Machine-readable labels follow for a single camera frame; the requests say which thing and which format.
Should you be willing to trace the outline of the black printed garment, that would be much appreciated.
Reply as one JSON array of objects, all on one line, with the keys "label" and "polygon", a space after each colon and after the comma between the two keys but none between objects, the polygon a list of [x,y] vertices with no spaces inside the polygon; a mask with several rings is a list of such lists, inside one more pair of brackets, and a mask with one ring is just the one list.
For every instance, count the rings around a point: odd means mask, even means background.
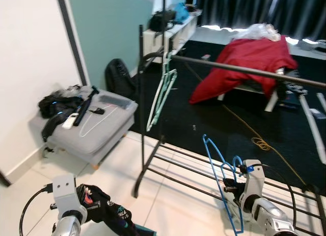
[{"label": "black printed garment", "polygon": [[91,190],[91,206],[87,209],[86,222],[104,222],[118,236],[157,236],[157,233],[132,221],[132,213],[111,201],[100,187],[87,185]]}]

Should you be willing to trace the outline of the blue plastic hanger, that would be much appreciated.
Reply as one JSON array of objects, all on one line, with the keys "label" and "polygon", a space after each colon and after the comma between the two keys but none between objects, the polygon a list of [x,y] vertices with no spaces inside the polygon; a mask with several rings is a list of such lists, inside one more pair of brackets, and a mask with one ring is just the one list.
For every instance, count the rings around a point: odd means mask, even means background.
[{"label": "blue plastic hanger", "polygon": [[[224,186],[224,178],[227,178],[225,169],[232,173],[232,178],[237,182],[237,171],[236,171],[236,161],[240,161],[240,157],[235,157],[233,159],[233,163],[229,163],[225,160],[219,148],[215,145],[215,143],[207,137],[207,135],[202,136],[203,145],[206,149],[207,156],[209,158],[210,170],[214,175],[214,180],[218,185],[218,190],[221,196],[221,201],[224,204],[224,208],[230,220],[231,229],[233,229],[234,236],[240,236],[240,234],[244,233],[244,218],[243,218],[243,210],[240,208],[233,199],[228,199],[225,194],[227,192]],[[216,166],[210,152],[210,147],[217,152],[219,159],[221,159],[221,163]]]}]

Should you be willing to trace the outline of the dark carpet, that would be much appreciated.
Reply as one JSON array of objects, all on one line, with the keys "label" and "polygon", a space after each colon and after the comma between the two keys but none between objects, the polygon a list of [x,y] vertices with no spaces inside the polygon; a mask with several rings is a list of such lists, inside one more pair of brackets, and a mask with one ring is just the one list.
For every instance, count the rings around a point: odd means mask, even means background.
[{"label": "dark carpet", "polygon": [[326,169],[301,107],[266,112],[265,96],[238,90],[228,92],[222,101],[212,98],[190,104],[189,98],[210,68],[175,60],[170,67],[177,70],[177,79],[157,125],[147,132],[149,137],[160,138],[162,124],[166,143],[205,155],[205,134],[227,161],[235,156],[258,159],[282,172],[292,186],[313,185],[324,196]]}]

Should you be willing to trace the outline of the grey fabric ottoman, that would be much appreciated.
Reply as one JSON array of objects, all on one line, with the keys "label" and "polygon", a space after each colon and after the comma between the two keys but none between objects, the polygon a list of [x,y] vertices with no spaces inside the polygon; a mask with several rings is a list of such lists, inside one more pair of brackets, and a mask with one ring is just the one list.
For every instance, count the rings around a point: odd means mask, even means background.
[{"label": "grey fabric ottoman", "polygon": [[93,97],[91,106],[104,108],[105,114],[87,113],[79,126],[70,129],[59,125],[47,138],[46,147],[62,149],[98,166],[134,124],[138,104],[118,94],[100,90]]}]

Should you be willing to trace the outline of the black folded stick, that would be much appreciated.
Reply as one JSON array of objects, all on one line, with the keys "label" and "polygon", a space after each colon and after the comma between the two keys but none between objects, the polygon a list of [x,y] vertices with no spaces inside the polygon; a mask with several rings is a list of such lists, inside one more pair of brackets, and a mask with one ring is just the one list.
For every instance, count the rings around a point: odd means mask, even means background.
[{"label": "black folded stick", "polygon": [[99,93],[97,87],[92,86],[91,88],[92,88],[92,91],[88,95],[88,98],[81,104],[81,106],[79,106],[79,110],[77,111],[78,116],[75,119],[75,121],[73,122],[73,126],[79,126],[80,122],[84,118],[84,115],[86,114],[86,112],[88,111],[88,108],[90,107],[90,105],[92,103],[93,96],[95,96],[96,94]]}]

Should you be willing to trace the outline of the white bench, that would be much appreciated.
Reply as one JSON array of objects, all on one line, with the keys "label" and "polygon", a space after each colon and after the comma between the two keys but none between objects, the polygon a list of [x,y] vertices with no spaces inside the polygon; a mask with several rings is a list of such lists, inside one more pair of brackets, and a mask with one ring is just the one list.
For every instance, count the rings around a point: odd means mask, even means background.
[{"label": "white bench", "polygon": [[[277,101],[279,101],[279,95],[278,92],[281,90],[277,89],[277,87],[281,87],[282,83],[285,83],[285,81],[282,81],[280,79],[260,76],[260,75],[254,75],[254,74],[248,74],[248,73],[241,73],[237,72],[237,74],[244,75],[237,79],[239,81],[238,85],[235,86],[232,90],[240,90],[240,91],[248,91],[248,92],[256,92],[258,94],[266,95],[266,92],[263,89],[263,85],[261,82],[267,83],[266,81],[274,81],[271,87],[271,95],[268,98],[268,103],[265,106],[266,112],[272,112],[274,107],[277,105]],[[288,70],[286,68],[281,68],[277,71],[275,71],[275,74],[279,75],[286,75],[289,77],[301,77],[298,70]],[[221,94],[217,96],[216,98],[218,100],[224,100],[224,97],[226,96],[226,93]]]}]

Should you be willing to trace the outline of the black clothes pile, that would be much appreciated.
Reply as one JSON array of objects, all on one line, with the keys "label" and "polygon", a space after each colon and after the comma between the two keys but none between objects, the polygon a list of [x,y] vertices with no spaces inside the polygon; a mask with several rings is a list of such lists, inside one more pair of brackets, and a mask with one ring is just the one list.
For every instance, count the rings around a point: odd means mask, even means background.
[{"label": "black clothes pile", "polygon": [[39,101],[40,116],[47,120],[40,132],[44,142],[53,134],[59,124],[65,122],[81,106],[84,101],[80,94],[81,89],[82,86],[79,85],[58,89]]}]

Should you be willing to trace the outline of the white long slat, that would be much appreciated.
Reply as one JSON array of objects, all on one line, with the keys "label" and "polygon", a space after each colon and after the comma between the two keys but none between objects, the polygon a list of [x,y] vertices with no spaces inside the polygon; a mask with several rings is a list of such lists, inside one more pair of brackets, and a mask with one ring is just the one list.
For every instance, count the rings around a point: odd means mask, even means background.
[{"label": "white long slat", "polygon": [[314,138],[314,142],[316,143],[316,149],[317,154],[319,155],[319,159],[322,164],[326,165],[326,149],[323,144],[319,129],[317,127],[316,120],[314,119],[314,115],[312,115],[312,112],[307,103],[307,99],[305,97],[306,94],[307,91],[302,91],[301,93],[299,93],[298,100],[300,101],[301,108],[303,108],[303,112],[305,113],[305,116],[308,120],[308,125]]}]

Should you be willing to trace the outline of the black metal clothes rack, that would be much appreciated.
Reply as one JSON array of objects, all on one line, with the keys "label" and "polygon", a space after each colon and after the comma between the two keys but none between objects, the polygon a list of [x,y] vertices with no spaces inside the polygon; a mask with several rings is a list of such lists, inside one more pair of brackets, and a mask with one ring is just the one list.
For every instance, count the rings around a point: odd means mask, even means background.
[{"label": "black metal clothes rack", "polygon": [[[146,54],[144,55],[142,52],[142,48],[144,45],[143,42],[143,36],[144,36],[144,26],[142,24],[140,24],[138,26],[138,40],[139,40],[139,61],[138,61],[138,66],[137,66],[137,75],[138,75],[138,117],[139,117],[139,128],[140,128],[140,134],[141,134],[141,163],[142,163],[142,168],[140,170],[140,173],[137,177],[137,180],[135,181],[135,185],[133,185],[133,190],[132,190],[132,197],[134,198],[138,198],[139,196],[139,189],[140,189],[140,185],[141,182],[145,176],[145,173],[147,171],[151,171],[153,173],[156,173],[158,175],[160,175],[161,177],[168,179],[170,181],[176,182],[177,184],[183,185],[189,189],[193,189],[196,190],[198,192],[201,192],[203,194],[206,194],[207,196],[213,197],[216,200],[221,201],[221,196],[218,196],[216,194],[212,194],[211,192],[202,190],[202,189],[198,189],[197,187],[194,187],[192,185],[186,184],[185,182],[182,182],[181,180],[177,180],[176,178],[170,177],[164,173],[161,173],[160,171],[157,171],[156,169],[150,168],[150,164],[153,161],[153,159],[160,159],[161,161],[165,161],[168,162],[169,164],[172,164],[174,166],[177,166],[179,168],[183,168],[186,169],[188,171],[191,171],[193,173],[197,173],[199,175],[202,175],[204,177],[210,178],[212,180],[214,180],[214,175],[208,175],[206,173],[203,173],[202,171],[199,171],[197,169],[193,169],[193,168],[189,168],[188,166],[184,165],[184,164],[180,164],[179,162],[173,161],[171,159],[166,158],[165,156],[159,156],[157,154],[157,151],[159,148],[167,148],[168,150],[171,150],[172,152],[175,153],[176,155],[182,155],[182,156],[188,156],[194,159],[198,159],[199,161],[205,162],[209,164],[209,158],[206,159],[202,159],[199,157],[195,157],[189,153],[186,152],[182,152],[179,151],[175,148],[171,148],[168,147],[166,145],[166,141],[165,141],[165,136],[162,135],[161,131],[163,131],[163,125],[161,124],[160,126],[160,139],[157,141],[156,145],[154,145],[153,150],[151,152],[151,154],[149,155],[147,161],[145,161],[145,137],[146,137],[146,126],[149,124],[145,123],[145,107],[144,107],[144,102],[145,102],[145,89],[144,89],[144,76],[142,76],[142,73],[144,73],[144,70],[146,70],[149,67],[149,64],[151,64],[151,62],[154,61],[154,59],[159,58],[161,60],[161,52],[159,52],[158,50],[154,53],[150,53],[150,54]],[[166,56],[165,56],[165,61],[163,61],[163,63],[161,62],[161,70],[163,71],[163,74],[167,75],[169,73],[167,65],[169,63],[169,61],[181,61],[184,63],[193,63],[193,64],[198,64],[198,65],[205,65],[205,66],[210,66],[210,67],[215,67],[215,68],[221,68],[224,70],[230,70],[230,71],[238,71],[241,73],[248,73],[248,74],[254,74],[254,75],[260,75],[260,76],[265,76],[265,77],[270,77],[270,78],[275,78],[275,79],[280,79],[282,81],[285,81],[287,83],[292,83],[296,86],[310,86],[310,87],[314,87],[314,88],[319,88],[319,89],[326,89],[326,84],[325,83],[321,83],[321,82],[315,82],[315,81],[311,81],[311,80],[306,80],[306,79],[302,79],[300,77],[289,77],[286,75],[279,75],[279,74],[275,74],[275,73],[271,73],[269,71],[261,71],[261,70],[254,70],[251,68],[245,68],[245,67],[240,67],[240,66],[234,66],[231,64],[221,64],[221,63],[212,63],[212,62],[207,62],[204,60],[198,60],[198,59],[193,59],[193,58],[188,58],[188,57],[182,57],[182,56],[177,56],[177,55],[172,55],[168,52],[166,52]],[[236,161],[236,171],[237,171],[237,180],[238,182],[246,182],[246,177],[244,175],[244,173],[242,173],[241,169],[244,168],[243,166],[243,161]],[[270,197],[265,197],[262,194],[262,197],[265,199],[268,199],[272,204],[274,204],[275,206],[277,205],[281,205],[281,206],[286,206],[287,208],[291,208],[293,211],[293,216],[292,216],[292,222],[294,223],[294,226],[296,227],[296,231],[300,231],[303,232],[304,234],[309,234],[311,236],[326,236],[326,215],[325,215],[325,210],[324,210],[324,202],[322,199],[322,196],[319,195],[317,187],[312,186],[312,185],[304,185],[304,192],[308,191],[308,192],[312,192],[312,194],[314,194],[315,196],[309,196],[303,193],[298,193],[296,192],[294,189],[292,189],[292,186],[290,184],[287,184],[287,179],[285,177],[282,177],[282,174],[279,173],[277,170],[271,168],[270,166],[266,165],[266,164],[262,164],[263,168],[268,168],[268,170],[270,172],[275,172],[279,177],[284,179],[284,182],[282,184],[284,184],[286,186],[285,187],[281,187],[280,185],[276,185],[273,183],[270,183],[268,181],[264,180],[264,184],[266,185],[270,185],[272,187],[275,187],[277,189],[281,189],[281,190],[285,190],[286,192],[289,192],[290,197],[291,197],[291,202],[292,205],[288,205],[287,203],[284,203],[282,201],[277,201],[275,199],[272,199]],[[299,209],[296,207],[296,198],[295,195],[299,195],[299,196],[303,196],[309,200],[314,200],[316,201],[317,204],[317,208],[318,208],[318,214],[312,213],[310,211],[306,211],[303,209]],[[301,212],[305,215],[307,215],[308,217],[312,217],[312,218],[317,218],[320,220],[320,224],[321,224],[321,229],[323,229],[323,233],[322,234],[318,234],[318,233],[314,233],[310,230],[307,229],[303,229],[302,227],[298,227],[296,225],[296,213],[297,212]]]}]

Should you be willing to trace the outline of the black backpack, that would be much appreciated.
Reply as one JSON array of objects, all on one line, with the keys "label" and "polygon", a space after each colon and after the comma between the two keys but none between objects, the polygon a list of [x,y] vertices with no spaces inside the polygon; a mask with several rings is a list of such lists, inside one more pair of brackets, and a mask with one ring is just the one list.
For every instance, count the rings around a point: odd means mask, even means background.
[{"label": "black backpack", "polygon": [[137,95],[135,81],[122,59],[112,59],[105,67],[104,76],[107,91],[129,99],[134,99]]}]

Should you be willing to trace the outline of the white low shelf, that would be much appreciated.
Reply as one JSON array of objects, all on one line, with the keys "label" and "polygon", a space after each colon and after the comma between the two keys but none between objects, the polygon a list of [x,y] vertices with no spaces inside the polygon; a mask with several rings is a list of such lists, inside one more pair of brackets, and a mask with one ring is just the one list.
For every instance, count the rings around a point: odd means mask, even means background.
[{"label": "white low shelf", "polygon": [[[176,24],[170,30],[165,31],[165,37],[169,40],[166,45],[169,46],[169,52],[176,55],[179,50],[189,41],[197,29],[198,17],[190,15],[183,24]],[[154,53],[162,49],[162,35],[150,29],[144,31],[143,48],[144,55]]]}]

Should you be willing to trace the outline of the white plastic bag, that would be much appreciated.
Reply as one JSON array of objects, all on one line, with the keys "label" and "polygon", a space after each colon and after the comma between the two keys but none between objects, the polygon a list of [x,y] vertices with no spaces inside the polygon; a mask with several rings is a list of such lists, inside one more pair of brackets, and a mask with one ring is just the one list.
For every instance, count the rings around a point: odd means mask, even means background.
[{"label": "white plastic bag", "polygon": [[233,39],[268,39],[273,42],[279,42],[282,36],[272,24],[256,23],[252,24],[244,31],[238,31],[233,36]]}]

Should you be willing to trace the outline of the thin black pole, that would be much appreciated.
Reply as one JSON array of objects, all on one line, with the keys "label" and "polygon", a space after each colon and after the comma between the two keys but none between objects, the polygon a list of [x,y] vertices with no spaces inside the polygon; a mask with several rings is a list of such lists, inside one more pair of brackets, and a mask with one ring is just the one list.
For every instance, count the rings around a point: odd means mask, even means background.
[{"label": "thin black pole", "polygon": [[165,38],[165,31],[166,31],[166,0],[161,0],[161,62],[165,61],[165,56],[167,52],[167,45],[166,45],[166,38]]}]

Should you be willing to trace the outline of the dark curtain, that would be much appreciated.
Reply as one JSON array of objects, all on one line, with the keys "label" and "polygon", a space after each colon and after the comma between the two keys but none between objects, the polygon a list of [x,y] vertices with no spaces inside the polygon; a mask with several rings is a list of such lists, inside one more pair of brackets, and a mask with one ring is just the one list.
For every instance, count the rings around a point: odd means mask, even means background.
[{"label": "dark curtain", "polygon": [[293,39],[326,38],[326,0],[197,0],[197,6],[200,25],[246,29],[265,23]]}]

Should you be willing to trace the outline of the blue bag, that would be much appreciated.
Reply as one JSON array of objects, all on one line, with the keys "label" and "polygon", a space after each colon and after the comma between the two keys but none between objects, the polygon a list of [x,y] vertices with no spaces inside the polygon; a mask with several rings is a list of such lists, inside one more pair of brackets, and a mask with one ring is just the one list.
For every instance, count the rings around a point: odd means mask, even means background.
[{"label": "blue bag", "polygon": [[177,3],[173,7],[173,11],[175,12],[173,24],[184,24],[184,21],[189,18],[189,11],[185,3]]}]

